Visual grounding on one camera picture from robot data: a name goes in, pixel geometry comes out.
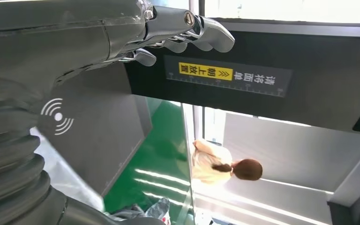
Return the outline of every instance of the woman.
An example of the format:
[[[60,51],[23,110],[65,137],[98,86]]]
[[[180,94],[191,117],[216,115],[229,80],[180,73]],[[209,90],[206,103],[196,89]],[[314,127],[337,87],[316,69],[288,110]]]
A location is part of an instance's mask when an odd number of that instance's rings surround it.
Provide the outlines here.
[[[228,149],[204,139],[194,142],[193,179],[216,185],[225,183],[233,175],[241,180],[258,180],[263,173],[262,165],[254,159],[233,162]]]

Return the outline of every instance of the ponytail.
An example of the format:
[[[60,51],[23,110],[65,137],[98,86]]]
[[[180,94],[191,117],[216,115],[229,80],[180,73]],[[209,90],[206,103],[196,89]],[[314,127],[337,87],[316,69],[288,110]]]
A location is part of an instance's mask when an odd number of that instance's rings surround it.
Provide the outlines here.
[[[233,170],[233,168],[229,164],[213,165],[212,169],[222,173],[228,173]]]

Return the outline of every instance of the green floor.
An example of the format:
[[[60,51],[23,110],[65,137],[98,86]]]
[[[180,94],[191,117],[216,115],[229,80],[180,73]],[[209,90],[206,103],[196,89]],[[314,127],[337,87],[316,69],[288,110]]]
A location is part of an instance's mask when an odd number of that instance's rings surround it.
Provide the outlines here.
[[[148,103],[157,106],[153,99]],[[171,201],[172,224],[184,224],[192,211],[181,108],[162,101],[150,111],[153,129],[105,196],[105,208],[110,212],[137,203],[146,210],[164,196]]]

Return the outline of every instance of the printed ruler scale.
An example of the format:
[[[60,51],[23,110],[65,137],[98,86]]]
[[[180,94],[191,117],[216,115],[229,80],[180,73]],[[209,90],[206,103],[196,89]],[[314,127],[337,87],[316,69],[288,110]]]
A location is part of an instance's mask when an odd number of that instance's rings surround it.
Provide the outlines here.
[[[292,70],[165,56],[168,80],[209,85],[284,98]]]

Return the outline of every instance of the screw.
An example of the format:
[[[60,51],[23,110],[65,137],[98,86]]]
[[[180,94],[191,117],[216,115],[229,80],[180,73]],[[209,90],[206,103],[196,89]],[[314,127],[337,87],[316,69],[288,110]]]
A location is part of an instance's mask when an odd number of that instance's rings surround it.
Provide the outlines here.
[[[194,15],[189,11],[184,14],[184,20],[186,21],[186,24],[190,27],[193,26],[195,23]]]

